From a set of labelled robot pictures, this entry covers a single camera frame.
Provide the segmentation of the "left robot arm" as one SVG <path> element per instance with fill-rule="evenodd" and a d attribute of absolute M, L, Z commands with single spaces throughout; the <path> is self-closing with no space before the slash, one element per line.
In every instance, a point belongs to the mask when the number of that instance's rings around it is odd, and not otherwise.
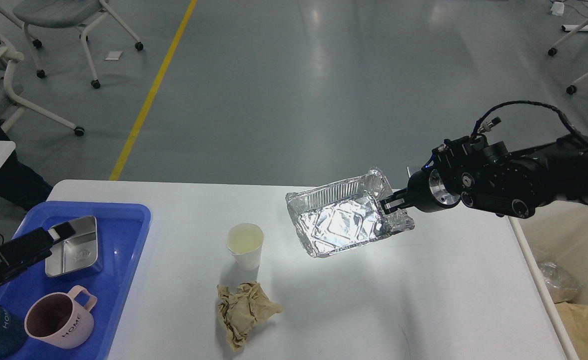
<path fill-rule="evenodd" d="M 0 244 L 0 286 L 52 255 L 53 246 L 76 234 L 71 223 L 64 222 L 48 229 L 36 228 Z"/>

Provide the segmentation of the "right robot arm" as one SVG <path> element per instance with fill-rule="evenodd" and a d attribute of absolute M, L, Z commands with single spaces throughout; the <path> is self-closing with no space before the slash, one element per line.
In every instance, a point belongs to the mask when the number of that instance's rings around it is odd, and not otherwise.
<path fill-rule="evenodd" d="M 385 214 L 406 208 L 425 213 L 466 207 L 499 216 L 527 219 L 536 209 L 564 201 L 588 206 L 588 136 L 551 104 L 525 101 L 557 114 L 566 136 L 543 145 L 510 152 L 504 142 L 488 142 L 486 133 L 500 123 L 489 109 L 472 132 L 445 139 L 424 166 L 412 174 L 407 187 L 380 201 Z"/>

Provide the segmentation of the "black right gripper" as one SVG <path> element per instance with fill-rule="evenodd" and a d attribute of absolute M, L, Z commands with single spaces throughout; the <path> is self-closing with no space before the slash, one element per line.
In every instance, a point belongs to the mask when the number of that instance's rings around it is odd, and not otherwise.
<path fill-rule="evenodd" d="M 413 173 L 408 181 L 407 193 L 393 193 L 381 199 L 385 215 L 393 214 L 409 207 L 425 213 L 433 213 L 456 207 L 461 198 L 449 192 L 438 170 L 420 170 Z"/>

